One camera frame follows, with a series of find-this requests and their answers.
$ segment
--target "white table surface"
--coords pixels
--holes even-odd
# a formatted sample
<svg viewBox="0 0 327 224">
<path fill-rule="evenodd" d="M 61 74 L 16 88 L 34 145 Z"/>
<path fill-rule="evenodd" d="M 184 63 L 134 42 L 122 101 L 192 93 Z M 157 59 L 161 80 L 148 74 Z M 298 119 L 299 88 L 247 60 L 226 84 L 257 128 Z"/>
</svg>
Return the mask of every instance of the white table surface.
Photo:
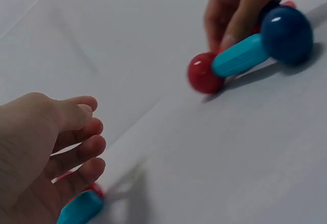
<svg viewBox="0 0 327 224">
<path fill-rule="evenodd" d="M 206 101 L 185 70 L 206 51 L 207 0 L 0 0 L 0 102 L 99 100 L 94 224 L 326 223 L 327 0 L 294 1 L 315 27 L 310 65 L 270 61 Z"/>
</svg>

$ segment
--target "plastic ball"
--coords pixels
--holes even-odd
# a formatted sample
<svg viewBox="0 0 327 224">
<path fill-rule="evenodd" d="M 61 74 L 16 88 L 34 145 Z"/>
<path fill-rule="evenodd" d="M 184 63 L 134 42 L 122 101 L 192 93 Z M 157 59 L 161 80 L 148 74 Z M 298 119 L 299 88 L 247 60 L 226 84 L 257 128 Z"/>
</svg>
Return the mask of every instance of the plastic ball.
<svg viewBox="0 0 327 224">
<path fill-rule="evenodd" d="M 313 48 L 313 31 L 307 18 L 298 10 L 280 6 L 265 17 L 262 42 L 267 53 L 288 65 L 303 63 Z"/>
<path fill-rule="evenodd" d="M 295 9 L 297 8 L 296 3 L 293 1 L 286 1 L 286 2 L 282 3 L 282 6 L 289 6 L 289 7 L 295 8 Z"/>
<path fill-rule="evenodd" d="M 190 62 L 188 78 L 194 90 L 204 94 L 215 94 L 224 86 L 225 79 L 216 76 L 211 69 L 215 57 L 214 53 L 202 53 Z"/>
</svg>

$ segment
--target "hand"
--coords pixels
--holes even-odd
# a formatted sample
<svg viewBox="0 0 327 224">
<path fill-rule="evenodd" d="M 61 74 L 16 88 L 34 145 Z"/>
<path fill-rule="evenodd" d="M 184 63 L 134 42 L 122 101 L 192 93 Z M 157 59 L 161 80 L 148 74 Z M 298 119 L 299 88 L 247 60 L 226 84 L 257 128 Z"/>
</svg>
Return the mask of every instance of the hand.
<svg viewBox="0 0 327 224">
<path fill-rule="evenodd" d="M 105 162 L 95 157 L 106 142 L 92 118 L 96 108 L 93 97 L 56 101 L 38 93 L 0 107 L 0 223 L 55 224 L 65 204 L 98 179 Z"/>
<path fill-rule="evenodd" d="M 204 23 L 210 50 L 217 54 L 248 37 L 270 1 L 209 0 Z"/>
</svg>

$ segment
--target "knuckle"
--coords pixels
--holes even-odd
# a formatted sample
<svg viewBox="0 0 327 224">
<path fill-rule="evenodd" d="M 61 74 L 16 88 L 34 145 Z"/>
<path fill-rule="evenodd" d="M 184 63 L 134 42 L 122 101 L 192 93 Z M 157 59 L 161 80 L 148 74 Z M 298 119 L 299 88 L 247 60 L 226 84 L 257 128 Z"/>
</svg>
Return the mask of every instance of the knuckle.
<svg viewBox="0 0 327 224">
<path fill-rule="evenodd" d="M 34 107 L 34 111 L 42 116 L 55 119 L 57 114 L 57 106 L 54 100 L 50 99 L 42 93 L 29 93 L 27 95 L 28 99 L 31 101 Z"/>
</svg>

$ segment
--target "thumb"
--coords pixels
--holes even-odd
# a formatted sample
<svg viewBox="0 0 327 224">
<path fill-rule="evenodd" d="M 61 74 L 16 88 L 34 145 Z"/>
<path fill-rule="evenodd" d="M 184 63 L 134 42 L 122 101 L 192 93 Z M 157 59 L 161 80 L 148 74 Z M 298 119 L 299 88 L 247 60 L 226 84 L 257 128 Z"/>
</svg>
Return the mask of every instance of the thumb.
<svg viewBox="0 0 327 224">
<path fill-rule="evenodd" d="M 239 7 L 231 18 L 220 49 L 226 50 L 247 38 L 258 22 L 261 10 L 271 0 L 241 0 Z"/>
</svg>

